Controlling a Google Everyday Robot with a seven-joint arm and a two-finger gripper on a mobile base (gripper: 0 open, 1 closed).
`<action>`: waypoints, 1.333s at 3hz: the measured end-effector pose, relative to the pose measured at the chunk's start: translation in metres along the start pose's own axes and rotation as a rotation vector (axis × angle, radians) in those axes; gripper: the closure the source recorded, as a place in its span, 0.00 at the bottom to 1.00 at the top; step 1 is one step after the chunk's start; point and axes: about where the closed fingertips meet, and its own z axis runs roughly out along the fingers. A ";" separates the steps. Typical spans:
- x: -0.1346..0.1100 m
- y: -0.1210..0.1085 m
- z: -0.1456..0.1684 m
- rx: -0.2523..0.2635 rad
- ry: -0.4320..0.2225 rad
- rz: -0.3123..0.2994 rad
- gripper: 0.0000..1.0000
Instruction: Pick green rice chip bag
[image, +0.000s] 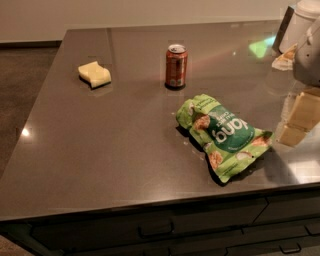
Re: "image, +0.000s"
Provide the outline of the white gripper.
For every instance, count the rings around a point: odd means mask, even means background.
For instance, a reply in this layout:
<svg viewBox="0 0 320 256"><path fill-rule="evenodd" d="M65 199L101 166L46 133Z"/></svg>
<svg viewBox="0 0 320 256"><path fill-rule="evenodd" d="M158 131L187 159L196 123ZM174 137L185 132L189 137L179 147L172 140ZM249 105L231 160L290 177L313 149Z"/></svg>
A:
<svg viewBox="0 0 320 256"><path fill-rule="evenodd" d="M280 71L294 70L296 80L320 86L320 17L293 44L272 62ZM308 87L299 93L289 93L285 99L277 141L294 147L320 122L320 88Z"/></svg>

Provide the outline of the white cylindrical robot base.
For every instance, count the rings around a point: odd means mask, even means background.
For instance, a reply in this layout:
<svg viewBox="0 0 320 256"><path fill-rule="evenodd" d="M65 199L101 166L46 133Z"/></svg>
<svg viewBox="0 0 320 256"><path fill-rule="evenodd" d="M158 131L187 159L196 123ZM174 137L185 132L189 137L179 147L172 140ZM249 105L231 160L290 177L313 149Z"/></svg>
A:
<svg viewBox="0 0 320 256"><path fill-rule="evenodd" d="M289 6L282 20L279 51L284 53L298 42L303 33L320 17L320 0L299 0L294 6Z"/></svg>

